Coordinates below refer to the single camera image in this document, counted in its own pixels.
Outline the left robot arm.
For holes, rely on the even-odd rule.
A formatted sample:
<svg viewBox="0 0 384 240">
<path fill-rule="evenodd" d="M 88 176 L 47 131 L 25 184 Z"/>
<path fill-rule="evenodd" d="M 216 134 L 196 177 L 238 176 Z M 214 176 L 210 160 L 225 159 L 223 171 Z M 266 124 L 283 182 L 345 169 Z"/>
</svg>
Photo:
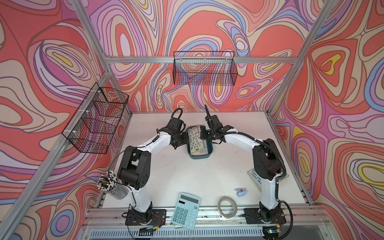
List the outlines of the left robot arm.
<svg viewBox="0 0 384 240">
<path fill-rule="evenodd" d="M 128 146 L 117 169 L 117 177 L 133 195 L 133 209 L 138 213 L 147 213 L 152 201 L 145 192 L 151 174 L 152 157 L 162 149 L 172 146 L 177 149 L 189 142 L 186 131 L 161 128 L 157 134 L 139 146 Z"/>
</svg>

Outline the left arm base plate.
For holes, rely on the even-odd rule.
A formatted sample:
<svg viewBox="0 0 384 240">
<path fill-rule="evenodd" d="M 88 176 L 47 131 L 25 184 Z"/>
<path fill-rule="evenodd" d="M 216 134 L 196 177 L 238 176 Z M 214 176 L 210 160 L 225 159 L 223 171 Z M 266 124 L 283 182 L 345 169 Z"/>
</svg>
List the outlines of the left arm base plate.
<svg viewBox="0 0 384 240">
<path fill-rule="evenodd" d="M 140 213 L 134 209 L 122 214 L 126 226 L 162 226 L 166 223 L 166 209 L 149 209 L 145 213 Z"/>
</svg>

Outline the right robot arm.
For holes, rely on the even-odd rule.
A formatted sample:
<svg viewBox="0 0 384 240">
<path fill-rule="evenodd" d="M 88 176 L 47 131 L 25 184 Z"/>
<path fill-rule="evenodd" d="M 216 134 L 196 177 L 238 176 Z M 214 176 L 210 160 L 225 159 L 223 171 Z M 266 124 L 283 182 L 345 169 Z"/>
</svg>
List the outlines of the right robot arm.
<svg viewBox="0 0 384 240">
<path fill-rule="evenodd" d="M 287 175 L 285 163 L 272 139 L 258 140 L 234 127 L 224 126 L 218 116 L 207 113 L 206 126 L 201 138 L 233 144 L 253 155 L 254 171 L 261 178 L 260 207 L 269 211 L 279 204 L 279 182 Z"/>
</svg>

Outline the white animal sticker sheet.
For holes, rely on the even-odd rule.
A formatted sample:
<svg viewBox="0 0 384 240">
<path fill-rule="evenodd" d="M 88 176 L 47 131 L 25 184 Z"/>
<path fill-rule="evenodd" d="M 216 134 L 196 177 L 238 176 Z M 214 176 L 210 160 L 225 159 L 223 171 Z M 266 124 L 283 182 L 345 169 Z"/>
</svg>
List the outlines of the white animal sticker sheet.
<svg viewBox="0 0 384 240">
<path fill-rule="evenodd" d="M 191 155 L 198 156 L 207 153 L 207 143 L 201 139 L 201 127 L 195 126 L 187 131 Z"/>
</svg>

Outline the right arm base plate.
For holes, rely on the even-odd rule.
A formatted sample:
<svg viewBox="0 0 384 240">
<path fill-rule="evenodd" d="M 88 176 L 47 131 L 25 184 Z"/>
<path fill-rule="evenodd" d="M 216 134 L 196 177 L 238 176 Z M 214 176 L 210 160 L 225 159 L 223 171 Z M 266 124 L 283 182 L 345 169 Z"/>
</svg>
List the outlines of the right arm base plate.
<svg viewBox="0 0 384 240">
<path fill-rule="evenodd" d="M 280 206 L 272 210 L 265 208 L 246 208 L 242 215 L 247 224 L 284 225 L 287 223 L 285 214 Z"/>
</svg>

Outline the teal storage box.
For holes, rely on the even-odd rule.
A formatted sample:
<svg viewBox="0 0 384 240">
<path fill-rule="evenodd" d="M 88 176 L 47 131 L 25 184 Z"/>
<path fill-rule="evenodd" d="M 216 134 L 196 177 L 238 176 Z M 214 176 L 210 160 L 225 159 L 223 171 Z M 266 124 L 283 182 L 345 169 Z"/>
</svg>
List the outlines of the teal storage box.
<svg viewBox="0 0 384 240">
<path fill-rule="evenodd" d="M 205 126 L 191 126 L 186 130 L 188 137 L 187 151 L 193 160 L 209 158 L 213 152 L 212 142 L 201 139 L 201 133 L 205 130 Z"/>
</svg>

